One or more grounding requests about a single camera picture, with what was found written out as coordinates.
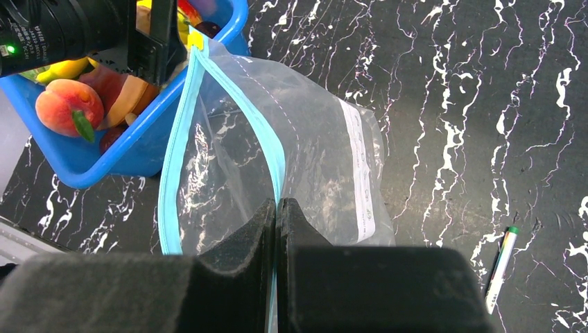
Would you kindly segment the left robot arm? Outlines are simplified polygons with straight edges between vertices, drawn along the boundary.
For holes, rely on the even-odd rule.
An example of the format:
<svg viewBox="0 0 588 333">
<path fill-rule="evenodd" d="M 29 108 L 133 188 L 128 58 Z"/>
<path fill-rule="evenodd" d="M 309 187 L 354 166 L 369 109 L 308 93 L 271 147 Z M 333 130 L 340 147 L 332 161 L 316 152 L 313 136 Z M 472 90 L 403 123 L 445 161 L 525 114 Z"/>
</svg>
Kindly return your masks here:
<svg viewBox="0 0 588 333">
<path fill-rule="evenodd" d="M 187 58 L 178 3 L 152 1 L 147 33 L 136 20 L 136 1 L 2 1 L 1 76 L 89 57 L 163 85 Z"/>
</svg>

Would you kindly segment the orange papaya slice toy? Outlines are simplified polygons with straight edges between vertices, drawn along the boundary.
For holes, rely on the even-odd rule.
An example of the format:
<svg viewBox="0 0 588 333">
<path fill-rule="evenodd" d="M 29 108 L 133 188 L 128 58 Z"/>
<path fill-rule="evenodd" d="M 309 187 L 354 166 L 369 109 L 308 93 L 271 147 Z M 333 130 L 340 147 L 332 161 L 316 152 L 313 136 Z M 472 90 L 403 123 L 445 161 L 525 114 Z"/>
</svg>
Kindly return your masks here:
<svg viewBox="0 0 588 333">
<path fill-rule="evenodd" d="M 78 81 L 92 87 L 103 102 L 105 116 L 98 130 L 118 126 L 127 114 L 140 115 L 160 92 L 156 85 L 129 74 L 119 74 L 103 65 L 82 74 Z"/>
</svg>

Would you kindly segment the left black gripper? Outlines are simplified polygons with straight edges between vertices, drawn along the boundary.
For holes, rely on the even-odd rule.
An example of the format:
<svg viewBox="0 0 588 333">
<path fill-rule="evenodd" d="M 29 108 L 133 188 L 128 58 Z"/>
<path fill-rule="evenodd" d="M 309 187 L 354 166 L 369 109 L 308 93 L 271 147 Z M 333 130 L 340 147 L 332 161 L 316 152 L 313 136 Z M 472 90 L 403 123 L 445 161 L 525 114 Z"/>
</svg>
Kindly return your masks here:
<svg viewBox="0 0 588 333">
<path fill-rule="evenodd" d="M 137 28 L 135 1 L 95 1 L 91 13 L 105 28 L 91 29 L 100 42 L 88 56 L 117 73 L 160 86 L 187 57 L 178 33 L 177 1 L 151 2 L 147 33 Z"/>
</svg>

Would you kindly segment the clear zip top bag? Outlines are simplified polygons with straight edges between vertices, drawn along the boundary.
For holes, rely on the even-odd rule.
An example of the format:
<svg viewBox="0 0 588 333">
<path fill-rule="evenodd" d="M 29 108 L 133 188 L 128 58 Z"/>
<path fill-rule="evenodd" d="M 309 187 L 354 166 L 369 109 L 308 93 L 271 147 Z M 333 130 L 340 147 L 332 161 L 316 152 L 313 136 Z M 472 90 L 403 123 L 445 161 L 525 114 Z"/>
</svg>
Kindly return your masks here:
<svg viewBox="0 0 588 333">
<path fill-rule="evenodd" d="M 167 255 L 198 256 L 275 202 L 268 330 L 277 329 L 277 210 L 295 199 L 335 246 L 392 246 L 374 113 L 271 60 L 188 37 L 188 75 L 166 150 L 159 235 Z"/>
</svg>

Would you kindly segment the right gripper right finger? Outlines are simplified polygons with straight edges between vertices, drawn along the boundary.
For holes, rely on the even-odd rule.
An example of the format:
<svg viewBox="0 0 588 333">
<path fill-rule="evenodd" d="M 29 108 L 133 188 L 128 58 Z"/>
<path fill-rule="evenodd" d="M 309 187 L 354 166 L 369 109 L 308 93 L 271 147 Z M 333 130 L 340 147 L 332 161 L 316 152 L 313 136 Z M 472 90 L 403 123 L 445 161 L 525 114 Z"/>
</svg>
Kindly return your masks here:
<svg viewBox="0 0 588 333">
<path fill-rule="evenodd" d="M 335 246 L 293 198 L 277 210 L 279 332 L 492 332 L 456 250 Z"/>
</svg>

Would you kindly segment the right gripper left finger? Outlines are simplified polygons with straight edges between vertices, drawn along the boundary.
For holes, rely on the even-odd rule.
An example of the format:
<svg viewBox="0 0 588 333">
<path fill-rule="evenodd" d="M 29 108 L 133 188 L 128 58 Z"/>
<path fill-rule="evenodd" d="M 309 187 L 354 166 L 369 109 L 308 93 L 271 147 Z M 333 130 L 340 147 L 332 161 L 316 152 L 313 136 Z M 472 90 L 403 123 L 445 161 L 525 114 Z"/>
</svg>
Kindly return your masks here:
<svg viewBox="0 0 588 333">
<path fill-rule="evenodd" d="M 2 332 L 266 332 L 275 202 L 205 253 L 55 253 L 1 285 Z"/>
</svg>

